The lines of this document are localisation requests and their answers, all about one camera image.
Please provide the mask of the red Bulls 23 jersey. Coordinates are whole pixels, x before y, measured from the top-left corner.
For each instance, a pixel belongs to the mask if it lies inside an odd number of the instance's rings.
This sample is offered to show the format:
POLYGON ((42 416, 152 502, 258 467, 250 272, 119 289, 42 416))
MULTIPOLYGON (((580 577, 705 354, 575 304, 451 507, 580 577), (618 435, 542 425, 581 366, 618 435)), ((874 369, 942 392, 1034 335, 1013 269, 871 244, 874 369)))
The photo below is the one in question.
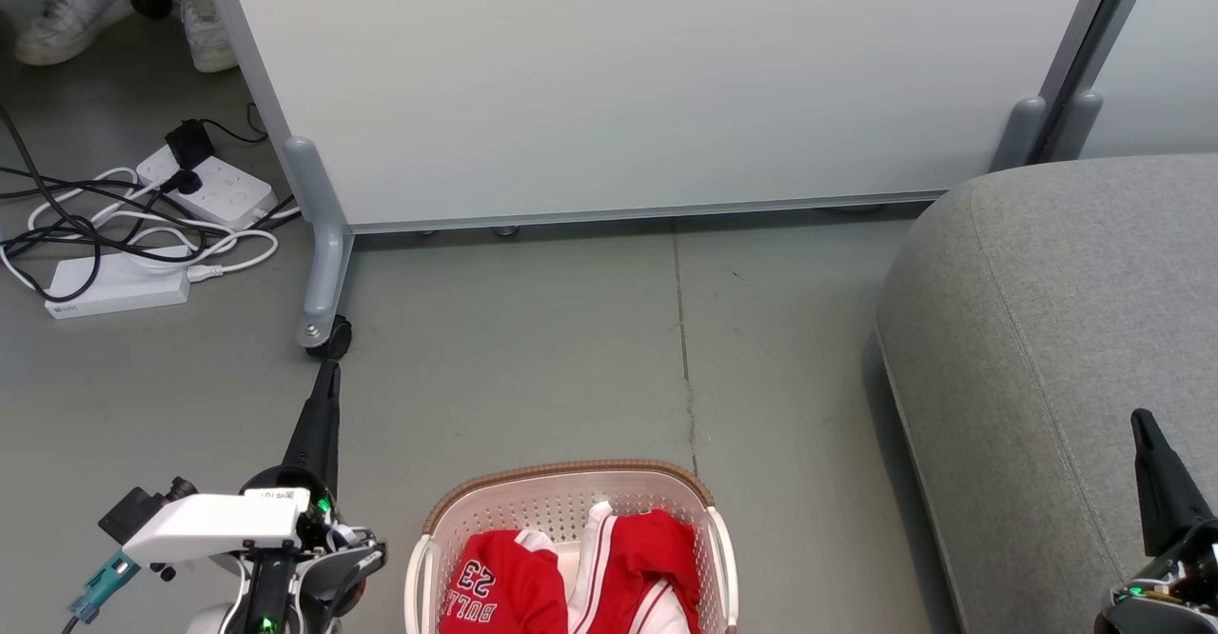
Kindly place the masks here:
POLYGON ((438 634, 569 634, 555 544, 543 531, 484 531, 462 548, 438 634))

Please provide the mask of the large white partition panel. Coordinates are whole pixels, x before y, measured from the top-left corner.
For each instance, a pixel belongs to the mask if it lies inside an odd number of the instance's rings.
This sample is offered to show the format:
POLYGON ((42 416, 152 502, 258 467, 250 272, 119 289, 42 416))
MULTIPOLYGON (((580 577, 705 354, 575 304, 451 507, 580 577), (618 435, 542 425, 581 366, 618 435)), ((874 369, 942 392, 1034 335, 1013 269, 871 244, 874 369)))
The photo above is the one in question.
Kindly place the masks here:
POLYGON ((934 200, 1099 0, 216 0, 357 232, 934 200))

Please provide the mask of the grey fabric sofa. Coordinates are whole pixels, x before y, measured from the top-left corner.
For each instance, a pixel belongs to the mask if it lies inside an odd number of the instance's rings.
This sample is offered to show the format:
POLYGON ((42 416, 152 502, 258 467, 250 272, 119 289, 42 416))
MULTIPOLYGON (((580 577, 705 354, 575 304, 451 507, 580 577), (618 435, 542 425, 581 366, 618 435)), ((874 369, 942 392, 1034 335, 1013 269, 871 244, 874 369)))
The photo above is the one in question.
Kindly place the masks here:
POLYGON ((1218 514, 1218 153, 954 187, 875 335, 963 634, 1091 634, 1149 561, 1135 409, 1218 514))

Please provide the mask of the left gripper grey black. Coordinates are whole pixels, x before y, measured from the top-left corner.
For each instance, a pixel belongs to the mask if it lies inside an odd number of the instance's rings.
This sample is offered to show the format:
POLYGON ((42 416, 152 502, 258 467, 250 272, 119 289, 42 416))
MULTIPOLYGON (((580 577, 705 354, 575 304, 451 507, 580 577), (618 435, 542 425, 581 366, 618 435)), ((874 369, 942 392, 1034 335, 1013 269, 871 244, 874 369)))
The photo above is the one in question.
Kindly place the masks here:
POLYGON ((292 545, 244 540, 225 552, 239 578, 225 634, 339 634, 365 580, 387 562, 387 544, 343 520, 339 509, 341 365, 322 361, 284 455, 244 483, 244 492, 307 490, 292 545))

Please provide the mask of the white long power strip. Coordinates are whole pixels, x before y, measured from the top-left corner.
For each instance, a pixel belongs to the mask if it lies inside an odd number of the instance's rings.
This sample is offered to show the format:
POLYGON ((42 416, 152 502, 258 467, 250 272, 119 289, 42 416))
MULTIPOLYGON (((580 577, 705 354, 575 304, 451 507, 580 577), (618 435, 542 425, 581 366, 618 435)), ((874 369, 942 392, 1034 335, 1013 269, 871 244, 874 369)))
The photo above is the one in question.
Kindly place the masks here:
POLYGON ((140 312, 160 305, 179 305, 188 302, 185 269, 157 273, 139 264, 135 257, 111 253, 101 257, 101 264, 90 287, 72 301, 65 297, 80 288, 91 274, 91 258, 61 260, 55 269, 48 294, 61 301, 45 301, 45 308, 56 319, 101 316, 116 312, 140 312))

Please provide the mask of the white laundry basket brown rim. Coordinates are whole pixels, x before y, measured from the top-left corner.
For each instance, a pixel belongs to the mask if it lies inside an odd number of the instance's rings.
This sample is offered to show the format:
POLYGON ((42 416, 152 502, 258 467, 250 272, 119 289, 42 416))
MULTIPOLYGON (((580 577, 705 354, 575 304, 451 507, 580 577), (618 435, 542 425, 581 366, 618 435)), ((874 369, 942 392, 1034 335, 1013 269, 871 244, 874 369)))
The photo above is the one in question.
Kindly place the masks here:
POLYGON ((508 470, 449 490, 423 524, 407 568, 407 634, 438 634, 440 608, 466 542, 484 531, 543 531, 560 556, 569 599, 591 507, 609 503, 619 516, 663 509, 695 529, 697 608, 702 634, 738 634, 739 582, 734 543, 713 492, 692 472, 654 460, 596 460, 508 470))

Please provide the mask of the narrow white partition panel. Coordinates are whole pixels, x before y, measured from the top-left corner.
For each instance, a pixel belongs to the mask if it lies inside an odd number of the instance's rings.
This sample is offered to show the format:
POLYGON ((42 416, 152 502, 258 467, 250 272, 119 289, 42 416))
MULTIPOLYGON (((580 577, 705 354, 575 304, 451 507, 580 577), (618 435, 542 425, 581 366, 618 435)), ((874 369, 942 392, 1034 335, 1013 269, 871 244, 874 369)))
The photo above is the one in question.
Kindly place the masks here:
POLYGON ((1134 0, 1093 90, 1084 159, 1218 153, 1218 0, 1134 0))

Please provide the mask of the white square power strip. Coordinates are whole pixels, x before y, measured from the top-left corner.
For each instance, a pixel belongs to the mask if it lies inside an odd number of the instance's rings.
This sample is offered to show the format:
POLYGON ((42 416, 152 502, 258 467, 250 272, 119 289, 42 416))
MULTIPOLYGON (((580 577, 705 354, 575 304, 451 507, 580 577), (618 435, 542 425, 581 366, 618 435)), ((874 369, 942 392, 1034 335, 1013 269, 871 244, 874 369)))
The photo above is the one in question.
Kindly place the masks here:
POLYGON ((191 193, 181 193, 177 187, 169 190, 168 180, 179 170, 180 165, 169 147, 157 148, 135 169, 143 186, 160 184, 168 200, 179 208, 222 228, 252 228, 278 204, 269 183, 214 156, 192 168, 199 187, 191 193))

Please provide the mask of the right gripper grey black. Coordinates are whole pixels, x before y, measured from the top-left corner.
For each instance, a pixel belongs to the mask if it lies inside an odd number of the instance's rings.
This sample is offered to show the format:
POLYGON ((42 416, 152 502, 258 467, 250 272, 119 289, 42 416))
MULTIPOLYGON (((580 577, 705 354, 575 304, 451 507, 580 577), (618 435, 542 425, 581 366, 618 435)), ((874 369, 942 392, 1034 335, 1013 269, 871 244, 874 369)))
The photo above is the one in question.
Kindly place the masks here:
POLYGON ((1218 520, 1153 413, 1130 416, 1145 555, 1102 600, 1093 634, 1218 634, 1218 520))

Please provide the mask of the white sneaker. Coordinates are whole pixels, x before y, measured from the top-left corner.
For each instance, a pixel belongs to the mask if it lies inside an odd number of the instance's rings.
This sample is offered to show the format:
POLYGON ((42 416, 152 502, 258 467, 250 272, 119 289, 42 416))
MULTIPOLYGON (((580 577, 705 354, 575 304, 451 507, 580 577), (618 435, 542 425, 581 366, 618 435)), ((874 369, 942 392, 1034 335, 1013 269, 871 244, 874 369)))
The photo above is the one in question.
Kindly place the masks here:
POLYGON ((44 0, 41 15, 19 32, 13 57, 32 67, 65 63, 133 13, 130 0, 44 0))
POLYGON ((214 0, 177 1, 195 69, 208 74, 236 69, 238 57, 214 0))

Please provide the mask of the black caster wheel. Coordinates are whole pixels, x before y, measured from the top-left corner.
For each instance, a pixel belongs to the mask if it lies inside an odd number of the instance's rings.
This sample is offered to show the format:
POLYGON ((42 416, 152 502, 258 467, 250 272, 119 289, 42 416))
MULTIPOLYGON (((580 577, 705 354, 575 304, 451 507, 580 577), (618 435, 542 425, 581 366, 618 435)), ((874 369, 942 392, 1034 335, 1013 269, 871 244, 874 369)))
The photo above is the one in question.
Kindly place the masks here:
POLYGON ((325 342, 313 347, 304 347, 308 357, 318 360, 341 361, 353 342, 353 326, 343 314, 335 314, 333 327, 325 342))

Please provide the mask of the red white striped garment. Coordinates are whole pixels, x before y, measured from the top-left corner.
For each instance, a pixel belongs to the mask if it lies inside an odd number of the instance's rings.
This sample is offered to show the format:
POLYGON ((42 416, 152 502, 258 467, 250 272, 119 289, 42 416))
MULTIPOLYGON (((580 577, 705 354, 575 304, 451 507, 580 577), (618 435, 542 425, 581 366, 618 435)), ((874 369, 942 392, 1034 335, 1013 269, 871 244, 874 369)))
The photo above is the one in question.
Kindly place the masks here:
POLYGON ((569 634, 702 634, 695 529, 663 509, 591 507, 568 599, 569 634))

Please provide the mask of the black power adapter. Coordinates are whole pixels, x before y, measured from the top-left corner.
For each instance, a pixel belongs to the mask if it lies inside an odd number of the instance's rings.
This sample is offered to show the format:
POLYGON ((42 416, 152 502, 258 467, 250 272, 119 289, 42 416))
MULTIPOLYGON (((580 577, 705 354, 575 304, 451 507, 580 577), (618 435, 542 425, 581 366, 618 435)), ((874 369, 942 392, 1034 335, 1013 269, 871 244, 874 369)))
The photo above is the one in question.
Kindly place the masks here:
POLYGON ((181 170, 192 172, 216 153, 208 131, 200 119, 181 120, 164 139, 171 156, 181 170))

